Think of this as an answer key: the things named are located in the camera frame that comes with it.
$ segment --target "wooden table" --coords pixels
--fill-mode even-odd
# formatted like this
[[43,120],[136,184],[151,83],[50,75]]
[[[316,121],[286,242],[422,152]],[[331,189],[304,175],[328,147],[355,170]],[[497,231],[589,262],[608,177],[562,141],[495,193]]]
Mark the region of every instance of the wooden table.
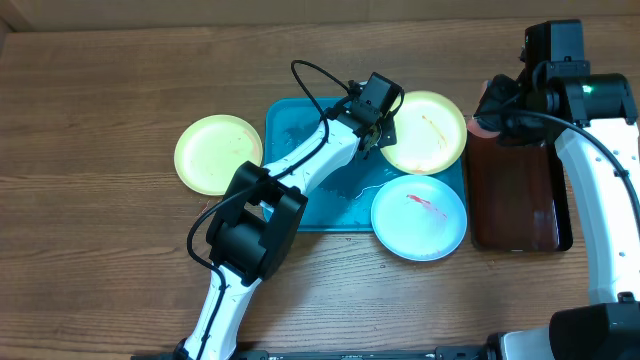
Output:
[[[273,102],[303,96],[292,59],[344,80],[378,71],[469,114],[483,80],[522,69],[524,29],[544,20],[10,34],[0,59],[0,358],[127,359],[191,333],[209,273],[185,236],[216,199],[180,182],[175,143],[210,114],[264,134]],[[640,94],[640,18],[584,26],[594,73],[623,73]],[[318,96],[338,93],[302,76]],[[255,294],[239,341],[429,349],[543,326],[588,302],[572,211],[576,241],[564,254],[482,253],[467,239],[419,264],[372,234],[300,234]]]

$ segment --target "white arm segment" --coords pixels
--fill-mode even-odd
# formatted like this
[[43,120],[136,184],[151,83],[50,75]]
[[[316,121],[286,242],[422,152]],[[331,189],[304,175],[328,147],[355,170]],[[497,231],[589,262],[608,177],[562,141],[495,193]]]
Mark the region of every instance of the white arm segment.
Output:
[[238,334],[240,321],[242,321],[244,312],[247,310],[253,291],[261,282],[260,279],[257,279],[251,286],[245,287],[241,284],[240,277],[233,271],[225,266],[220,266],[220,270],[227,282],[227,290],[220,303],[218,313],[213,320],[211,330],[209,334],[205,334],[207,323],[220,295],[220,279],[212,272],[209,293],[202,307],[198,324],[193,334],[187,338],[184,344],[184,349],[189,353],[189,359],[191,360],[197,358],[202,346],[202,338],[205,335],[209,338],[200,359],[228,360],[231,357],[236,349],[236,335]]
[[[265,165],[264,168],[269,169],[271,175],[280,174],[313,151],[322,142],[323,137],[324,124],[320,123],[316,132],[302,145],[282,159]],[[292,174],[280,179],[280,182],[288,187],[296,186],[303,195],[308,195],[329,174],[347,165],[353,159],[359,143],[360,138],[353,134],[351,128],[337,120],[329,120],[329,139],[327,143],[311,159],[294,170]]]
[[[638,128],[624,119],[603,119],[591,121],[585,130],[614,153],[629,170],[636,192],[640,191]],[[640,240],[622,180],[582,135],[565,130],[555,145],[578,204],[589,260],[591,304],[618,302],[621,292],[631,292],[640,300]]]

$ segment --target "blue tray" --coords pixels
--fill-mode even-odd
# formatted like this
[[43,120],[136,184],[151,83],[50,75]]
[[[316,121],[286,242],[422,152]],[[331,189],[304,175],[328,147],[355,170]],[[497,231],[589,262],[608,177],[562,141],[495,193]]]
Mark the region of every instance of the blue tray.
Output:
[[[317,100],[320,106],[327,108],[340,98]],[[267,112],[264,164],[280,160],[302,144],[317,129],[318,120],[318,110],[309,99],[282,99],[273,104]],[[367,160],[363,159],[363,154],[357,154],[354,160],[329,175],[309,194],[298,231],[373,231],[373,198],[384,184],[402,175],[406,174],[389,164],[377,147]],[[466,207],[460,159],[432,176],[449,185]]]

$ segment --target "beige wall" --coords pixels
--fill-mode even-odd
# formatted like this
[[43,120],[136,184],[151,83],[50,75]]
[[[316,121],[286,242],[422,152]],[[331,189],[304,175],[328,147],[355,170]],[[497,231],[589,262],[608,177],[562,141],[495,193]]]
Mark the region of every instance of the beige wall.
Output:
[[0,0],[17,31],[640,15],[640,0]]

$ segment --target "yellow plate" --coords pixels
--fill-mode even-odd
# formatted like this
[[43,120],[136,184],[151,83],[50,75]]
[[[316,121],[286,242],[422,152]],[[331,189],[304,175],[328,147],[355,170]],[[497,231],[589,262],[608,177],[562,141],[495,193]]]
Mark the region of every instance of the yellow plate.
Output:
[[262,141],[249,123],[231,115],[213,115],[191,124],[173,155],[180,180],[205,195],[223,195],[246,161],[260,166]]
[[430,91],[407,93],[394,123],[398,142],[382,148],[382,155],[409,174],[429,175],[448,168],[460,157],[467,141],[464,116],[458,107]]

